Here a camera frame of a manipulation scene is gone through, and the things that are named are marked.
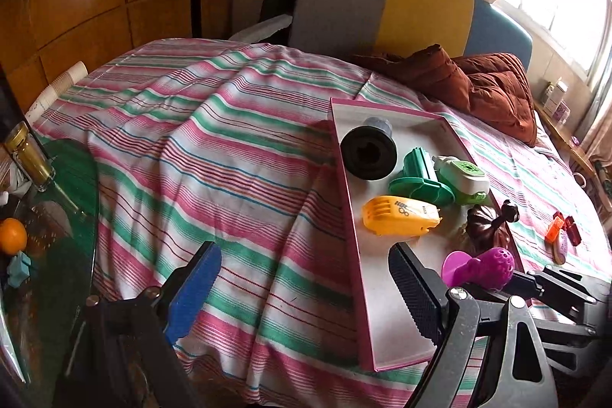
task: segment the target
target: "green plastic object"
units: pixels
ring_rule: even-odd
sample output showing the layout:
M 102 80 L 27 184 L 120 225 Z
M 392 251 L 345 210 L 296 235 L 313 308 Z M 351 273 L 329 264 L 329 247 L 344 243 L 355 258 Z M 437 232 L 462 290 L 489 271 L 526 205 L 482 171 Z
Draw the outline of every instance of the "green plastic object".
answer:
M 468 165 L 473 166 L 473 163 L 470 163 L 469 161 L 461 161 L 458 163 L 467 163 Z M 458 189 L 456 189 L 455 186 L 449 180 L 445 179 L 445 177 L 442 174 L 439 174 L 439 178 L 440 178 L 440 182 L 444 182 L 446 185 L 448 185 L 451 188 L 455 196 L 455 202 L 459 204 L 460 206 L 467 206 L 470 204 L 481 204 L 487 198 L 486 192 L 480 191 L 480 192 L 476 192 L 475 194 L 469 195 L 469 194 L 466 194 L 465 192 L 461 192 Z
M 485 175 L 480 168 L 470 161 L 454 161 L 453 164 L 457 169 L 461 170 L 466 175 L 474 175 L 479 177 L 483 177 Z
M 431 156 L 422 147 L 415 147 L 404 157 L 403 174 L 389 183 L 389 194 L 418 199 L 438 208 L 454 203 L 455 194 L 438 181 Z

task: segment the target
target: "blue clamp pad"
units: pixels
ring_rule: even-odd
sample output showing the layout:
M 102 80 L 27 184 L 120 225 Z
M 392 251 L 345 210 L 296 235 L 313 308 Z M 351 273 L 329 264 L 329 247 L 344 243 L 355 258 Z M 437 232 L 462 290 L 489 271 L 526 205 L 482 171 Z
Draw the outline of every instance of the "blue clamp pad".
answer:
M 162 295 L 164 291 L 174 293 L 164 328 L 170 344 L 189 334 L 220 270 L 221 249 L 215 243 L 205 242 L 187 266 L 177 268 L 167 279 L 161 291 Z

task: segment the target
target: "striped bedsheet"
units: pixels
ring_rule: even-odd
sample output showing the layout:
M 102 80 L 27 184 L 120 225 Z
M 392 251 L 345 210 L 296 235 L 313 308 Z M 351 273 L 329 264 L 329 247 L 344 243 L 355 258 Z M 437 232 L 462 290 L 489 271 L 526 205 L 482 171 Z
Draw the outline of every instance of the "striped bedsheet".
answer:
M 525 270 L 552 263 L 543 239 L 555 210 L 583 244 L 566 268 L 606 280 L 612 257 L 595 209 L 544 139 L 531 149 L 379 74 L 296 49 L 200 39 L 151 42 L 73 86 L 36 123 L 45 139 L 85 143 L 100 170 L 96 282 L 110 298 L 161 284 L 205 240 L 223 266 L 176 347 L 194 381 L 278 406 L 403 406 L 424 365 L 357 367 L 329 98 L 444 116 L 518 203 L 512 232 Z M 534 315 L 555 319 L 543 306 Z M 469 399 L 474 348 L 457 396 Z

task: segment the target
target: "glass jar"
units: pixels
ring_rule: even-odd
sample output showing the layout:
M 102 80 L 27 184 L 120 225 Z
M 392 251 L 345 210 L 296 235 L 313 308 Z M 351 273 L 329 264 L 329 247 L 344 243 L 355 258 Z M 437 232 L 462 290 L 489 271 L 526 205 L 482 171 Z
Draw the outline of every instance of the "glass jar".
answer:
M 20 122 L 8 135 L 4 147 L 36 188 L 42 192 L 55 177 L 55 170 L 34 140 L 25 122 Z

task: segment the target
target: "glass table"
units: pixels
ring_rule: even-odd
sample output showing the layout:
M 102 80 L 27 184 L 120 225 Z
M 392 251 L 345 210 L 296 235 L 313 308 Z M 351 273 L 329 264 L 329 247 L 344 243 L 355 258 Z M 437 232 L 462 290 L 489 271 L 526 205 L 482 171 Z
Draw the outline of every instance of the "glass table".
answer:
M 51 406 L 70 334 L 91 293 L 98 226 L 98 172 L 79 142 L 61 139 L 45 149 L 56 177 L 45 192 L 32 188 L 15 210 L 28 231 L 31 277 L 7 288 L 4 305 L 27 397 Z

